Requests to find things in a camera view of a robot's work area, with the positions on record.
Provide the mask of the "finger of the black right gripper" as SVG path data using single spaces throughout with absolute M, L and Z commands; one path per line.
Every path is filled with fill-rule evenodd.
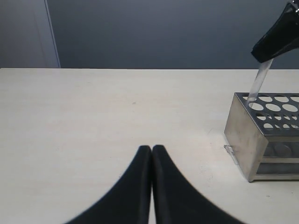
M 299 3 L 287 2 L 280 17 L 254 45 L 251 54 L 264 63 L 299 47 Z

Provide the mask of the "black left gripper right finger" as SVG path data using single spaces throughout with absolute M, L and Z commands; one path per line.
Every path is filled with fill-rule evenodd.
M 152 187 L 157 224 L 241 224 L 182 175 L 163 145 L 152 149 Z

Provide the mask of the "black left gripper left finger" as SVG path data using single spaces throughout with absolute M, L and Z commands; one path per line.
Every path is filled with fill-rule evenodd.
M 133 160 L 117 183 L 95 204 L 69 224 L 147 224 L 151 201 L 149 146 L 139 146 Z

